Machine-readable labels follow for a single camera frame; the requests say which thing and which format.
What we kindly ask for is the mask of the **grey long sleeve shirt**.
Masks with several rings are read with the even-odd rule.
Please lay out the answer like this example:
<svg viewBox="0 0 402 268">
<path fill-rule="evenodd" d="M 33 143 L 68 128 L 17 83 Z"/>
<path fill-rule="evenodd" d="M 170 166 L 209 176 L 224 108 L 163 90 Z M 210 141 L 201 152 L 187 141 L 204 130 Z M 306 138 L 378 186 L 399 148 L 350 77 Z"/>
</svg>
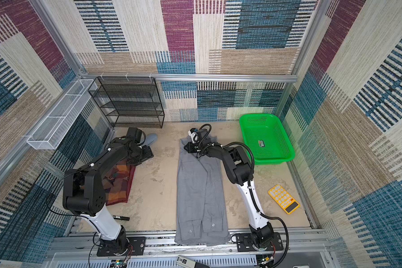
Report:
<svg viewBox="0 0 402 268">
<path fill-rule="evenodd" d="M 217 158 L 198 158 L 195 153 L 187 152 L 184 146 L 191 141 L 189 136 L 180 140 L 175 242 L 181 245 L 221 245 L 231 239 L 222 164 Z"/>
</svg>

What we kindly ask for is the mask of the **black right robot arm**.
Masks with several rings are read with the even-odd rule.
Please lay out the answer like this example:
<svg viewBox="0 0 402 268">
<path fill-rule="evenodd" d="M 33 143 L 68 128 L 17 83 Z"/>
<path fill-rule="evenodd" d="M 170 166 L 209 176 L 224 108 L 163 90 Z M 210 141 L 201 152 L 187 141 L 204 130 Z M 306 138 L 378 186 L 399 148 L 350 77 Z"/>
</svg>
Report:
<svg viewBox="0 0 402 268">
<path fill-rule="evenodd" d="M 217 158 L 222 161 L 227 177 L 237 185 L 249 215 L 249 227 L 253 248 L 265 251 L 274 238 L 274 229 L 266 215 L 263 214 L 259 198 L 253 183 L 254 156 L 250 148 L 241 142 L 222 145 L 217 142 L 202 145 L 188 142 L 184 145 L 188 153 Z"/>
</svg>

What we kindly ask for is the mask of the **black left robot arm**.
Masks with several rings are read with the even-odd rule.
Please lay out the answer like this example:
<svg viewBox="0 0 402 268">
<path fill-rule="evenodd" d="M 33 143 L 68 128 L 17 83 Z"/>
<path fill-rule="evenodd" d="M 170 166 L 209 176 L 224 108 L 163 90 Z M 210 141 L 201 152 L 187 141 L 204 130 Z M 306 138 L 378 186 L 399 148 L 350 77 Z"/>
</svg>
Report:
<svg viewBox="0 0 402 268">
<path fill-rule="evenodd" d="M 65 172 L 63 207 L 85 219 L 99 235 L 101 249 L 120 256 L 129 250 L 125 228 L 116 222 L 106 207 L 103 187 L 105 175 L 121 160 L 137 166 L 152 158 L 151 148 L 144 144 L 145 133 L 130 127 L 127 134 L 114 138 L 90 163 Z"/>
</svg>

